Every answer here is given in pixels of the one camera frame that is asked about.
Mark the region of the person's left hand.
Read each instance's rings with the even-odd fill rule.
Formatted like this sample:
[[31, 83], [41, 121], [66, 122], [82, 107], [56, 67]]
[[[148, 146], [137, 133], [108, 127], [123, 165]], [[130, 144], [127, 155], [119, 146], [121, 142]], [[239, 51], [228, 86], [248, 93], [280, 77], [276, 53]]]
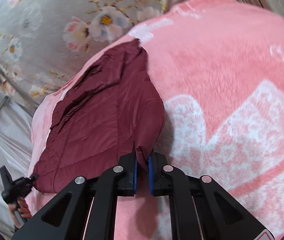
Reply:
[[17, 200], [17, 203], [18, 203], [18, 206], [16, 204], [8, 204], [8, 211], [11, 216], [11, 219], [13, 220], [14, 227], [16, 229], [19, 229], [21, 228], [22, 225], [19, 222], [19, 219], [16, 216], [16, 214], [19, 213], [20, 216], [24, 219], [32, 218], [32, 214], [24, 198], [19, 197]]

